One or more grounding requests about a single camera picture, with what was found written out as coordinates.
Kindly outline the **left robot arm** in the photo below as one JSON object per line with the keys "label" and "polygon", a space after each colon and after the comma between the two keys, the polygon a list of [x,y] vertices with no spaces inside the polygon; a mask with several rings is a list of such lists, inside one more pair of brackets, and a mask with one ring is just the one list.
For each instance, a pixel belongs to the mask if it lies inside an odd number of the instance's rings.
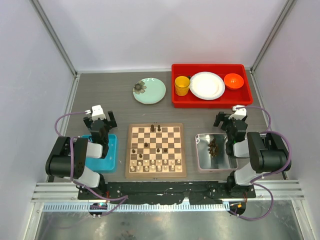
{"label": "left robot arm", "polygon": [[102,160],[109,151],[109,132],[117,127],[117,122],[112,111],[106,117],[102,110],[86,110],[83,118],[85,126],[90,132],[87,137],[63,136],[57,129],[58,122],[67,116],[78,115],[71,112],[60,116],[54,123],[54,130],[58,135],[56,142],[45,164],[48,176],[68,179],[78,186],[79,191],[91,195],[97,200],[108,201],[107,185],[102,174],[86,166],[86,158]]}

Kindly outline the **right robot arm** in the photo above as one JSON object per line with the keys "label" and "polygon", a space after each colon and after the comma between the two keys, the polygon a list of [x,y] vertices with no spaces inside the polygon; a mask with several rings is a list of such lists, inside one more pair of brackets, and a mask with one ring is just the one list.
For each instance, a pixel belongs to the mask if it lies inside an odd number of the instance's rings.
{"label": "right robot arm", "polygon": [[233,114],[220,111],[214,127],[226,133],[224,151],[227,156],[248,158],[249,163],[232,171],[227,177],[225,190],[233,198],[245,197],[254,190],[253,183],[265,176],[286,172],[291,168],[289,145],[279,133],[267,130],[265,133],[247,132],[247,113],[235,110]]}

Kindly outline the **pile of dark chess pieces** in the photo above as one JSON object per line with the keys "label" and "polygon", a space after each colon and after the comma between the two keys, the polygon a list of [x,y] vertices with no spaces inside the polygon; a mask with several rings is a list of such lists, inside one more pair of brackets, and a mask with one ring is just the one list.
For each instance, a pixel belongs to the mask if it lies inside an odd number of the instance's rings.
{"label": "pile of dark chess pieces", "polygon": [[219,154],[219,146],[218,146],[217,140],[215,138],[209,142],[208,152],[212,158],[216,157]]}

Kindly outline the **wooden chess board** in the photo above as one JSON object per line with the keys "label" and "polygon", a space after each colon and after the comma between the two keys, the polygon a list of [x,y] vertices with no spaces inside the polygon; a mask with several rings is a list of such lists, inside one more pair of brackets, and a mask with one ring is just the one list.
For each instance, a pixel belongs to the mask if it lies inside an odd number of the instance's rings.
{"label": "wooden chess board", "polygon": [[[134,171],[130,170],[131,161],[136,162]],[[170,171],[171,161],[175,161],[175,171]],[[141,172],[137,172],[141,162]],[[127,179],[164,179],[185,178],[187,176],[184,126],[182,123],[137,123],[128,127],[127,150],[125,161],[125,177]]]}

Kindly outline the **white paper plate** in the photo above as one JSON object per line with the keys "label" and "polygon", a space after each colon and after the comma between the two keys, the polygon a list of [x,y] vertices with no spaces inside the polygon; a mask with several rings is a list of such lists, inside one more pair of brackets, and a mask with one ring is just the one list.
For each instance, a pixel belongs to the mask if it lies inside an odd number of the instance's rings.
{"label": "white paper plate", "polygon": [[225,92],[223,79],[215,73],[203,71],[190,78],[189,89],[197,98],[210,101],[220,98]]}

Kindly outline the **silver metal tray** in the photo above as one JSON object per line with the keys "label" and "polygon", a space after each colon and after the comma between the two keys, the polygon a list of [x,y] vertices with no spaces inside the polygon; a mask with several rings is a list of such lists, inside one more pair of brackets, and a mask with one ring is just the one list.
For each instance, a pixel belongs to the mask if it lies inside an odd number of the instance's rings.
{"label": "silver metal tray", "polygon": [[[218,155],[211,157],[208,144],[216,139]],[[195,136],[197,168],[200,173],[223,173],[238,169],[238,160],[226,153],[227,135],[221,133],[200,133]]]}

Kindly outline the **blue plastic tray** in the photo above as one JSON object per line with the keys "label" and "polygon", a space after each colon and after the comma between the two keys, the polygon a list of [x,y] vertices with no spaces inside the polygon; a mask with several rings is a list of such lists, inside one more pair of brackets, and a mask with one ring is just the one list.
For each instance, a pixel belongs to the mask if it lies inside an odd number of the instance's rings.
{"label": "blue plastic tray", "polygon": [[113,173],[117,169],[118,140],[115,134],[109,134],[108,152],[102,157],[103,147],[91,141],[87,144],[85,166],[100,174]]}

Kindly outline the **orange plastic bowl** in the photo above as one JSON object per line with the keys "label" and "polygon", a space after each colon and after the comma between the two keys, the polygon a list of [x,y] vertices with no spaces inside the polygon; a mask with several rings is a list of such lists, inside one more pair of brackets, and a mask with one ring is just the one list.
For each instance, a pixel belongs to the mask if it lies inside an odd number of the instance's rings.
{"label": "orange plastic bowl", "polygon": [[236,73],[227,74],[223,81],[225,86],[231,90],[238,90],[244,85],[243,77]]}

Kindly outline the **red plastic bin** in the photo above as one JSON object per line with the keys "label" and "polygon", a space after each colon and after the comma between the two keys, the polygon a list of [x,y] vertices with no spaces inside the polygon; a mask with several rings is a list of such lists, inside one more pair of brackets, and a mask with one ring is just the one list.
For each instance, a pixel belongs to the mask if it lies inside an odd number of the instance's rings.
{"label": "red plastic bin", "polygon": [[[185,96],[175,93],[175,79],[179,76],[192,77],[200,72],[211,72],[222,79],[227,74],[238,74],[244,84],[239,89],[226,88],[218,99],[204,100],[196,97],[190,91]],[[251,105],[253,97],[244,65],[226,63],[174,63],[171,65],[171,100],[175,108],[193,109],[228,109],[235,105]]]}

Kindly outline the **mint green flower plate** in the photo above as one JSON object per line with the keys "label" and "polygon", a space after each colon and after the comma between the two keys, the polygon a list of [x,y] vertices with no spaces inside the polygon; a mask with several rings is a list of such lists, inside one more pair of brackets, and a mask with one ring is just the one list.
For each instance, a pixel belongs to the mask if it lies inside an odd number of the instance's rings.
{"label": "mint green flower plate", "polygon": [[153,105],[164,98],[166,86],[158,78],[143,78],[134,84],[132,93],[138,102]]}

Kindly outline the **yellow plastic cup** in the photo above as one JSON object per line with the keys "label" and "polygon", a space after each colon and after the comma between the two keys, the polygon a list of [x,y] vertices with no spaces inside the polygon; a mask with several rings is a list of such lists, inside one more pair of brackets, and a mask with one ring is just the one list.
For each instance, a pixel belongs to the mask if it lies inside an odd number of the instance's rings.
{"label": "yellow plastic cup", "polygon": [[188,94],[190,87],[190,79],[186,76],[178,76],[174,80],[174,90],[178,96],[185,96]]}

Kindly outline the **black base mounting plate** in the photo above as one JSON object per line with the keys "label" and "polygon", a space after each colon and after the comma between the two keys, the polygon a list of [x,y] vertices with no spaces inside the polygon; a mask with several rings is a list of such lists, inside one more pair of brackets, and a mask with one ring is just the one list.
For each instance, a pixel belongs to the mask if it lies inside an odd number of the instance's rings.
{"label": "black base mounting plate", "polygon": [[118,204],[180,205],[185,198],[191,205],[218,204],[222,199],[253,199],[255,189],[218,181],[108,182],[93,191]]}

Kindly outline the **aluminium frame rail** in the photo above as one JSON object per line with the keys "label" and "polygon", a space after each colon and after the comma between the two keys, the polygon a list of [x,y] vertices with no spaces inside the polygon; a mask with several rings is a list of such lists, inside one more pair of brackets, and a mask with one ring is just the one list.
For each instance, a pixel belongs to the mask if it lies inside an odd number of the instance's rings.
{"label": "aluminium frame rail", "polygon": [[255,185],[229,187],[218,181],[107,182],[89,191],[69,182],[37,183],[33,202],[94,201],[102,198],[119,202],[127,196],[127,204],[171,205],[184,199],[192,204],[208,204],[222,200],[289,200],[304,199],[297,180],[262,180]]}

